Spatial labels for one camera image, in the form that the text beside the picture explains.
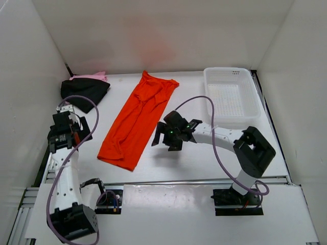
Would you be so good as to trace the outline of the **orange garment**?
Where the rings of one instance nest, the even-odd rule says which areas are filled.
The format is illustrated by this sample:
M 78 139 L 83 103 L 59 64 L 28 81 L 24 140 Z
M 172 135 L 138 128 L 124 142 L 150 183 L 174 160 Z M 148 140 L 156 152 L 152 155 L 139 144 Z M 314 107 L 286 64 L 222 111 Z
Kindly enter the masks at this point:
M 97 158 L 134 171 L 174 90 L 179 83 L 143 71 L 139 83 L 128 97 L 105 139 Z

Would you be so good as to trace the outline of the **black t shirt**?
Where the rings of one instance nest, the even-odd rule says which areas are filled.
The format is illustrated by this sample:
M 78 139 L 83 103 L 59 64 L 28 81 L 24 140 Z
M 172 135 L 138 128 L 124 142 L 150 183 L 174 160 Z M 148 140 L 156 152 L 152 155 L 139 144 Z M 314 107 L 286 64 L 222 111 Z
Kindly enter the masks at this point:
M 72 96 L 86 97 L 98 105 L 107 94 L 109 88 L 110 84 L 105 81 L 92 78 L 74 78 L 61 83 L 60 95 L 62 99 L 68 97 L 66 102 L 76 106 L 82 112 L 88 113 L 94 108 L 94 105 L 85 99 Z

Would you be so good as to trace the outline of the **pink t shirt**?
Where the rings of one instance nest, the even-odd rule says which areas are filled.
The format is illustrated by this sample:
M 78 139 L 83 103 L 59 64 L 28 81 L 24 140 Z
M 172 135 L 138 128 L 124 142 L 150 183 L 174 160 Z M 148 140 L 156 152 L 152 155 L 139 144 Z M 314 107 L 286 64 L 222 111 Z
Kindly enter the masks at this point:
M 104 98 L 110 88 L 105 72 L 94 75 L 73 76 L 61 83 L 60 94 L 64 99 L 71 95 L 87 97 L 96 105 Z

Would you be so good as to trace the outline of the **white plastic basket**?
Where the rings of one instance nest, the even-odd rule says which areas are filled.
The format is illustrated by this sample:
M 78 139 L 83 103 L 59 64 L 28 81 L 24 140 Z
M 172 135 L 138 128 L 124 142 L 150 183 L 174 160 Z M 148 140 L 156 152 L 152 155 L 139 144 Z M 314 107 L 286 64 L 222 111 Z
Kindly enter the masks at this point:
M 250 71 L 236 67 L 209 67 L 203 71 L 208 114 L 214 112 L 214 124 L 228 129 L 255 125 L 261 116 L 257 90 Z

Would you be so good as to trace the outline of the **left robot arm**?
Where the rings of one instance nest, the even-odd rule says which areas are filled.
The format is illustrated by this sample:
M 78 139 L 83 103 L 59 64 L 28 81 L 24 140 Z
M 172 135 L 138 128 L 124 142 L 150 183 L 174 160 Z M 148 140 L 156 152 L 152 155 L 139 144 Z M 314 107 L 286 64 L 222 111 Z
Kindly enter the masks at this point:
M 75 244 L 76 239 L 99 234 L 95 209 L 105 187 L 98 178 L 83 183 L 78 178 L 76 147 L 92 139 L 86 118 L 65 105 L 57 108 L 53 121 L 48 144 L 55 180 L 47 199 L 46 222 L 62 243 Z

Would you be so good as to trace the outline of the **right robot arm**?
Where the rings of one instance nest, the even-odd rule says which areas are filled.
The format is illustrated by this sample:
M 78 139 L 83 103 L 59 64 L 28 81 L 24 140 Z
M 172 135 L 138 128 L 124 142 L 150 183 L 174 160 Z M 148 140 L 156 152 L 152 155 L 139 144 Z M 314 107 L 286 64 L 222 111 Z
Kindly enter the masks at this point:
M 261 196 L 269 193 L 268 188 L 264 192 L 252 189 L 255 184 L 266 186 L 261 178 L 276 155 L 275 149 L 256 127 L 249 126 L 245 130 L 214 128 L 198 119 L 187 121 L 177 111 L 172 111 L 157 123 L 153 146 L 159 144 L 161 136 L 169 151 L 181 151 L 184 142 L 211 145 L 219 165 L 233 181 L 231 189 L 240 196 L 249 192 Z M 217 156 L 217 148 L 236 155 L 241 166 L 237 177 L 233 177 L 223 165 Z

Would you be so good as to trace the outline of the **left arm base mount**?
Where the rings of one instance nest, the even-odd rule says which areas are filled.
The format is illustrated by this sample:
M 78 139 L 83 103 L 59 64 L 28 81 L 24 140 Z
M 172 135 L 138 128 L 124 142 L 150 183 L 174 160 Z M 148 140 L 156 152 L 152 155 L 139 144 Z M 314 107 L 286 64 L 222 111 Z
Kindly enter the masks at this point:
M 80 184 L 80 192 L 83 203 L 96 214 L 121 214 L 122 189 L 107 189 L 99 178 L 94 178 Z

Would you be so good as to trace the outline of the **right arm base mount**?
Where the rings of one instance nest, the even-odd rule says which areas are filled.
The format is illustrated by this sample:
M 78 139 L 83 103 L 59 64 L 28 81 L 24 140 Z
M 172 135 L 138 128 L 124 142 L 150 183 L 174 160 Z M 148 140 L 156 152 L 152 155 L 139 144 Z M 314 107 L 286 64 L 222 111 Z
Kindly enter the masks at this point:
M 251 192 L 241 195 L 232 188 L 213 189 L 216 216 L 261 216 L 262 198 Z

